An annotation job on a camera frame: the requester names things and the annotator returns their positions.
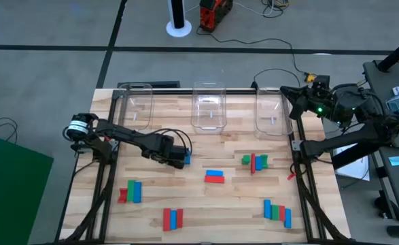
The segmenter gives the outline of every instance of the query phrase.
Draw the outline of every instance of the white cylinder stand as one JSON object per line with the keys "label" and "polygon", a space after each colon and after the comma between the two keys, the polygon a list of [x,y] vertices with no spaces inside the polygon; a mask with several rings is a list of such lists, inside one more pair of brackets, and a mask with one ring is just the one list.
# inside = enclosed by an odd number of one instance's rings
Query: white cylinder stand
{"label": "white cylinder stand", "polygon": [[172,37],[185,37],[192,31],[192,24],[184,17],[184,0],[167,0],[171,21],[166,31]]}

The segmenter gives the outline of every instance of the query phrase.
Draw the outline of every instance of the red power tool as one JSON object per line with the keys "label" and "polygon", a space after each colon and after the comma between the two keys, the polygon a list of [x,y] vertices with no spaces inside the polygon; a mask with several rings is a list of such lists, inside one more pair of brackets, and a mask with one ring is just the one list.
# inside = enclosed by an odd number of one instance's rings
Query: red power tool
{"label": "red power tool", "polygon": [[233,0],[201,0],[201,28],[213,32],[217,25],[232,9]]}

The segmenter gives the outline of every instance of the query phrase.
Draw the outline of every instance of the black cylinder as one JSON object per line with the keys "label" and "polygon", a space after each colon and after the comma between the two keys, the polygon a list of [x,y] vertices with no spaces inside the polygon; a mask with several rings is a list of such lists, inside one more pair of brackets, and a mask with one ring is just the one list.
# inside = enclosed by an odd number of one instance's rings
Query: black cylinder
{"label": "black cylinder", "polygon": [[183,0],[171,0],[172,3],[172,15],[173,15],[173,26],[176,29],[184,27],[184,8]]}

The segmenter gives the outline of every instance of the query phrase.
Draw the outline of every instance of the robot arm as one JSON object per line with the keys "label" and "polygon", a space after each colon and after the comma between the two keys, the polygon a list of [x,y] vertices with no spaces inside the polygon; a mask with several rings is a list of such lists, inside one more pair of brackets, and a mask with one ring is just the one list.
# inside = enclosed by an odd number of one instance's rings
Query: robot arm
{"label": "robot arm", "polygon": [[[98,120],[96,128],[93,121]],[[108,160],[111,154],[111,144],[100,137],[108,137],[119,142],[138,146],[142,156],[148,159],[166,163],[178,169],[184,167],[184,157],[188,149],[184,146],[174,146],[172,136],[162,133],[143,134],[134,130],[114,125],[105,119],[98,119],[95,114],[77,114],[72,117],[71,124],[64,130],[67,139],[74,142],[71,146],[77,150],[79,146],[90,147],[94,157]]]}
{"label": "robot arm", "polygon": [[391,145],[399,133],[399,116],[386,114],[381,101],[356,84],[343,84],[331,90],[328,76],[317,78],[311,88],[281,87],[281,92],[293,105],[291,119],[296,120],[309,110],[343,129],[350,126],[353,116],[365,125],[357,132],[331,139],[301,142],[299,148],[304,159],[311,162],[325,151],[356,144],[333,156],[332,162],[337,169],[377,151],[381,146]]}

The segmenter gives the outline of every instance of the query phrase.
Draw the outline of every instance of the blue block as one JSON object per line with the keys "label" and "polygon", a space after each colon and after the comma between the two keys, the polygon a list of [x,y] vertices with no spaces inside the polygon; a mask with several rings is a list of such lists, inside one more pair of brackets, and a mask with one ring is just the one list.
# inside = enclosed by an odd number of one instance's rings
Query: blue block
{"label": "blue block", "polygon": [[224,172],[220,170],[207,170],[206,175],[208,176],[223,176]]}
{"label": "blue block", "polygon": [[261,171],[262,170],[262,159],[261,157],[255,157],[255,170]]}
{"label": "blue block", "polygon": [[265,218],[272,218],[272,209],[271,209],[272,202],[270,200],[264,200],[264,217]]}
{"label": "blue block", "polygon": [[171,210],[171,229],[177,229],[177,210]]}
{"label": "blue block", "polygon": [[134,182],[133,203],[142,202],[142,182]]}
{"label": "blue block", "polygon": [[285,228],[291,228],[292,227],[292,210],[289,208],[285,209],[285,221],[283,223],[283,226]]}
{"label": "blue block", "polygon": [[187,150],[187,156],[184,157],[184,164],[190,165],[190,151]]}

